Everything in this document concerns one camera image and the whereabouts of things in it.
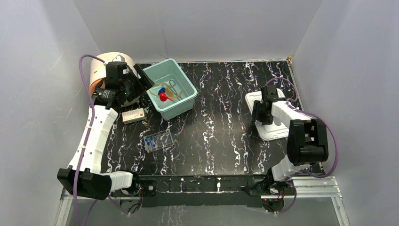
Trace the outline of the white squeeze bottle red cap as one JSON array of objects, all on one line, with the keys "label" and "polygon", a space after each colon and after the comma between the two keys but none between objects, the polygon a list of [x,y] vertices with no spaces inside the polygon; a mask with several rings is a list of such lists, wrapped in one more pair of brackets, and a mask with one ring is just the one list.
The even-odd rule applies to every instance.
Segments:
[{"label": "white squeeze bottle red cap", "polygon": [[162,102],[165,102],[167,100],[170,100],[173,102],[173,99],[170,98],[165,92],[159,93],[159,98],[160,98],[160,101],[162,101]]}]

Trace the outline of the white plastic bin lid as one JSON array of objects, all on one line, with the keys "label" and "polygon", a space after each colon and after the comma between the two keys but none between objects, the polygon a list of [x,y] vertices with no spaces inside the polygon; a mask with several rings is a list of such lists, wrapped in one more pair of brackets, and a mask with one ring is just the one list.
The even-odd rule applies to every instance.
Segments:
[{"label": "white plastic bin lid", "polygon": [[[262,100],[261,91],[247,93],[245,95],[245,101],[249,108],[250,113],[253,112],[254,102]],[[273,118],[273,123],[270,125],[262,125],[260,122],[253,122],[256,127],[259,137],[263,141],[272,141],[288,136],[288,128],[276,118]]]}]

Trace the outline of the metal tongs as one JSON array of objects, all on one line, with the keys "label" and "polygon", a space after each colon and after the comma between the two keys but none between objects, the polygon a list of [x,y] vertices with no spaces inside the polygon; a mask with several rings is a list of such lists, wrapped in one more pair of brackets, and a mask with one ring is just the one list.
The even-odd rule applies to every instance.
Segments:
[{"label": "metal tongs", "polygon": [[174,80],[169,80],[169,85],[170,85],[170,90],[174,94],[174,97],[180,98],[183,91],[182,90],[177,90],[178,86]]}]

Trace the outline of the teal plastic bin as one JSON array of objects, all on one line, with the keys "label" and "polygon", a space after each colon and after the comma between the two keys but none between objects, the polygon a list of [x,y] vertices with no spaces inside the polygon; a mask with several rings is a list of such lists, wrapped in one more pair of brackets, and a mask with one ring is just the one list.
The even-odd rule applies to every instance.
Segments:
[{"label": "teal plastic bin", "polygon": [[154,82],[147,94],[164,120],[175,118],[194,106],[197,89],[174,59],[166,59],[144,68]]}]

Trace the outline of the tan rubber band loop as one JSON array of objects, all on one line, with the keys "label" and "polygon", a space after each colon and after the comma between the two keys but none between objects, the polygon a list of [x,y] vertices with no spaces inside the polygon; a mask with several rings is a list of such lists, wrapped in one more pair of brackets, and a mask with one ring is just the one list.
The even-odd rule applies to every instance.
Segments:
[{"label": "tan rubber band loop", "polygon": [[176,98],[176,97],[174,97],[174,94],[173,94],[172,91],[170,90],[170,85],[169,85],[168,83],[155,83],[155,85],[154,85],[151,89],[149,89],[148,92],[149,92],[151,95],[153,95],[154,97],[158,97],[158,98],[159,98],[158,91],[159,91],[162,87],[166,88],[165,93],[166,93],[170,98],[173,99],[173,102],[174,102],[175,100],[180,100],[180,99],[181,99],[181,98]]}]

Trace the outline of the clear test tube rack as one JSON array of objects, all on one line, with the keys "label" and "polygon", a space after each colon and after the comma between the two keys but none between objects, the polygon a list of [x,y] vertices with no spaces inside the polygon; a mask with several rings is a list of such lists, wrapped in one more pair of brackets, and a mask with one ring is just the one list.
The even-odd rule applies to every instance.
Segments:
[{"label": "clear test tube rack", "polygon": [[152,149],[149,153],[174,146],[174,139],[172,133],[170,132],[170,129],[166,129],[143,137],[144,140],[146,138],[148,138],[148,140],[150,140],[152,144]]}]

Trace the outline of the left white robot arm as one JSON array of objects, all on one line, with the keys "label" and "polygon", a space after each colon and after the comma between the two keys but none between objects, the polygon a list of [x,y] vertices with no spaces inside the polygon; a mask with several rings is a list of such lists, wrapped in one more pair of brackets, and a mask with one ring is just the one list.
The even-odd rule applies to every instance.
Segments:
[{"label": "left white robot arm", "polygon": [[121,107],[126,102],[136,101],[153,86],[154,82],[139,65],[130,67],[126,62],[106,64],[105,77],[92,93],[88,120],[76,153],[68,167],[60,168],[57,173],[57,179],[69,194],[105,200],[118,190],[129,196],[140,192],[137,173],[130,170],[102,173],[101,162]]}]

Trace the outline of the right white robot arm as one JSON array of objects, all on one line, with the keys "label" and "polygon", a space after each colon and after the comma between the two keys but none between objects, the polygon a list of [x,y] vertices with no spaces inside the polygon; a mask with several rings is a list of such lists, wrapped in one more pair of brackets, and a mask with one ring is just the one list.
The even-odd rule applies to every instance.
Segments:
[{"label": "right white robot arm", "polygon": [[272,177],[265,182],[265,190],[277,195],[283,181],[306,167],[326,161],[329,157],[326,125],[293,107],[276,86],[267,85],[260,91],[246,95],[259,136],[265,141],[287,138],[284,158],[271,167]]}]

